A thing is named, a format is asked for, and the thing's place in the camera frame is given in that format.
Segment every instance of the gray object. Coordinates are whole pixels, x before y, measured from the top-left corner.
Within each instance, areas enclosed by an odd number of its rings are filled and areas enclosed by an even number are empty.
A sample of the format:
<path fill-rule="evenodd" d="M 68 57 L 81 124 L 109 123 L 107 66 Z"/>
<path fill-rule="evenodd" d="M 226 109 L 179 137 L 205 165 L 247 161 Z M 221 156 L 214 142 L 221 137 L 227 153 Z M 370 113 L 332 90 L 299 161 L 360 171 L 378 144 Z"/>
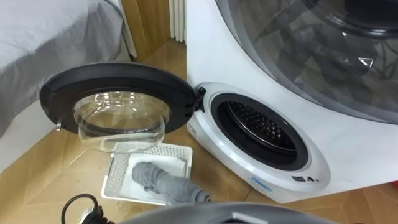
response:
<path fill-rule="evenodd" d="M 177 205 L 144 212 L 122 224 L 150 223 L 252 223 L 252 224 L 332 224 L 335 222 L 283 207 L 256 203 L 199 203 Z"/>
<path fill-rule="evenodd" d="M 123 19 L 104 0 L 2 1 L 0 15 L 0 136 L 49 78 L 119 54 Z"/>
<path fill-rule="evenodd" d="M 138 163 L 131 175 L 146 191 L 164 195 L 168 204 L 210 201 L 210 196 L 189 179 L 170 175 L 151 162 Z"/>

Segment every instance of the white basket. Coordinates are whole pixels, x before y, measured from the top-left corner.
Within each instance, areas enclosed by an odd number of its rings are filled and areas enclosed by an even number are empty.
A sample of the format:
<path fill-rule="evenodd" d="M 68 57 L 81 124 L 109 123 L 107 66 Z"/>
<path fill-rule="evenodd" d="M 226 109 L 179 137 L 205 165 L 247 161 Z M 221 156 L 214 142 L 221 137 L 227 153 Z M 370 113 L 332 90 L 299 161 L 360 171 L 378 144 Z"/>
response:
<path fill-rule="evenodd" d="M 177 157 L 187 163 L 185 169 L 185 178 L 190 178 L 192 166 L 192 148 L 185 146 L 176 146 L 173 144 L 158 144 L 157 146 L 143 152 L 134 152 L 132 154 L 152 154 L 161 156 Z M 138 200 L 127 198 L 120 195 L 123 179 L 129 165 L 131 154 L 112 154 L 109 159 L 108 172 L 105 175 L 102 185 L 101 196 L 103 198 L 123 200 L 128 202 L 150 203 L 154 205 L 166 205 L 166 201 L 159 203 L 150 200 Z"/>

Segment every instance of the radiator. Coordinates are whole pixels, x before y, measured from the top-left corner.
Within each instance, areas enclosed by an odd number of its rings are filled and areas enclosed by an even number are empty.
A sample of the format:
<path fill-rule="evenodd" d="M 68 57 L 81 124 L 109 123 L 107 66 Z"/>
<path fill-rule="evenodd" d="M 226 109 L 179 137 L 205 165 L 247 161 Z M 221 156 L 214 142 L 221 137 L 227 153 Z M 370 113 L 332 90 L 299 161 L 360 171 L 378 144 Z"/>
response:
<path fill-rule="evenodd" d="M 187 0 L 169 0 L 170 11 L 170 36 L 176 41 L 183 42 L 187 39 Z"/>

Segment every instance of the white washing machine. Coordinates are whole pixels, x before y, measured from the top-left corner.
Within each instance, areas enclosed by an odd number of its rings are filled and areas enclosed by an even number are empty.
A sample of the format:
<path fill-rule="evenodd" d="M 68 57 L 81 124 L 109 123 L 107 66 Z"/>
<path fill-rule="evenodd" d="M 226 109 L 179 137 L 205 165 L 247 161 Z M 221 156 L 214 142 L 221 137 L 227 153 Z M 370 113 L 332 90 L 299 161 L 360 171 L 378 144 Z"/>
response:
<path fill-rule="evenodd" d="M 188 81 L 207 89 L 203 105 L 211 111 L 195 113 L 188 130 L 223 164 L 279 203 L 398 179 L 398 72 L 387 69 L 385 77 L 378 72 L 383 61 L 385 67 L 397 63 L 397 33 L 387 32 L 388 25 L 371 30 L 355 24 L 361 13 L 352 13 L 352 27 L 339 24 L 345 21 L 340 14 L 349 17 L 349 4 L 187 2 Z M 362 12 L 369 8 L 377 6 L 370 3 Z M 322 18 L 326 12 L 331 21 Z M 377 13 L 368 14 L 372 25 L 387 24 L 377 20 Z M 268 123 L 258 127 L 262 121 Z M 290 141 L 267 139 L 274 133 L 267 128 L 275 123 L 277 130 L 295 130 L 282 135 Z M 264 137 L 268 146 L 258 141 Z M 279 156 L 266 152 L 275 150 L 272 145 Z"/>
<path fill-rule="evenodd" d="M 136 63 L 94 63 L 50 79 L 40 101 L 58 129 L 106 152 L 144 151 L 189 121 L 202 146 L 280 203 L 390 182 L 393 6 L 188 0 L 189 84 Z"/>

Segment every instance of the door glass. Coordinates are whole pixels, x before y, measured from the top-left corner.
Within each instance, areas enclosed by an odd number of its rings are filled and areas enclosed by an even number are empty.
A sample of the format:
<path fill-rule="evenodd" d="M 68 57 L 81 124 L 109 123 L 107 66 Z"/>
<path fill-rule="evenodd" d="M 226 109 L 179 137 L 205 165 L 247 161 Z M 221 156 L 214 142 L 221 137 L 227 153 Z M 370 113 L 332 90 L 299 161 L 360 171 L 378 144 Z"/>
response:
<path fill-rule="evenodd" d="M 115 91 L 79 100 L 74 107 L 74 117 L 79 138 L 89 148 L 135 152 L 163 140 L 170 108 L 149 95 Z"/>
<path fill-rule="evenodd" d="M 243 50 L 290 91 L 398 124 L 398 2 L 217 0 Z"/>

